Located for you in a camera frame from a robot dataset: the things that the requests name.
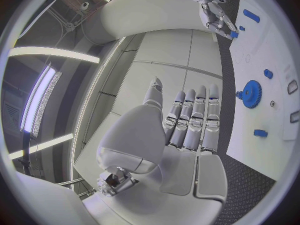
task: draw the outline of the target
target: small blue part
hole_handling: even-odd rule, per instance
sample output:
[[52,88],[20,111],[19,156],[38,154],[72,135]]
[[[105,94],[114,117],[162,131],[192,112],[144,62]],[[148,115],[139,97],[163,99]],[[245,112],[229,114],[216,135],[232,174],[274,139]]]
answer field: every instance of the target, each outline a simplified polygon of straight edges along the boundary
[[238,99],[243,99],[243,91],[237,91],[235,96],[238,98]]
[[268,133],[265,130],[255,129],[253,135],[256,137],[266,138]]
[[259,16],[257,16],[256,14],[250,12],[250,11],[247,10],[247,9],[244,9],[243,14],[244,14],[246,17],[248,17],[248,18],[254,20],[254,21],[257,22],[257,23],[259,23],[259,22],[261,21],[261,19],[260,19]]
[[268,79],[272,79],[273,78],[273,72],[271,72],[269,69],[265,69],[263,71],[263,74],[268,78]]
[[230,36],[232,36],[233,38],[238,38],[239,34],[235,31],[231,31]]
[[254,109],[262,99],[262,86],[258,81],[250,80],[242,91],[242,102],[246,108]]

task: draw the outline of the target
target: white table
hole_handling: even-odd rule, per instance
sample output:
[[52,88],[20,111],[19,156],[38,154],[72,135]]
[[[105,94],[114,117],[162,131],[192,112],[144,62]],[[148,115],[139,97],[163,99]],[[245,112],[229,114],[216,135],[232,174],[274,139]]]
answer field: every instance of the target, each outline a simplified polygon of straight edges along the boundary
[[[243,14],[247,9],[260,17],[260,22]],[[262,10],[240,0],[236,27],[243,26],[230,46],[236,91],[243,91],[250,80],[262,87],[262,98],[256,108],[249,109],[236,98],[235,115],[227,155],[252,169],[278,180],[290,158],[299,123],[290,123],[290,115],[298,111],[299,89],[288,94],[288,85],[299,84],[295,65],[279,31]],[[273,78],[264,76],[264,70]],[[254,129],[265,130],[267,137],[256,137]]]

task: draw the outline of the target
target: robotic hand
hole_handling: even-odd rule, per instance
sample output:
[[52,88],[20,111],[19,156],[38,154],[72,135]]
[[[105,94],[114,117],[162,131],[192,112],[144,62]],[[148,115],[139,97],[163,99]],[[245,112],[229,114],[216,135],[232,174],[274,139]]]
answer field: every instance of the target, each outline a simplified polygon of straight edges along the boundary
[[106,172],[100,174],[98,188],[104,195],[134,186],[137,181],[130,173],[146,174],[160,163],[166,143],[162,89],[155,77],[143,105],[123,114],[100,141],[97,162]]
[[232,36],[226,34],[221,28],[223,28],[224,23],[233,32],[237,29],[235,25],[231,22],[228,16],[225,14],[223,9],[217,3],[225,3],[226,0],[193,0],[199,3],[199,15],[203,25],[210,29],[212,32],[219,34],[227,39],[232,40]]

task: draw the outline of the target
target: black rubber mat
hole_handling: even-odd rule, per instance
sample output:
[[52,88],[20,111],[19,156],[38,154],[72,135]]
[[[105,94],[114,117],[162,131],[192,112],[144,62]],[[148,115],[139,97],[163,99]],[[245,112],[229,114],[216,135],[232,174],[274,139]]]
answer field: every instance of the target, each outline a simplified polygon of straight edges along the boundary
[[[227,0],[221,4],[225,13],[235,23],[240,0]],[[275,181],[226,155],[235,117],[235,74],[229,39],[217,35],[223,75],[220,133],[217,154],[220,156],[228,180],[225,208],[215,225],[231,225],[248,213],[268,193]]]

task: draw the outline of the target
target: blue gear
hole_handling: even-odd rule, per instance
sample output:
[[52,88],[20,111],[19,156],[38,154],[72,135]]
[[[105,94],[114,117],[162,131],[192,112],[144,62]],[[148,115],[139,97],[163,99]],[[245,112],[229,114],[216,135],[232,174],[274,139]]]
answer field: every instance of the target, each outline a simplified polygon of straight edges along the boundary
[[262,86],[258,81],[250,80],[242,91],[242,102],[245,107],[254,109],[261,101]]

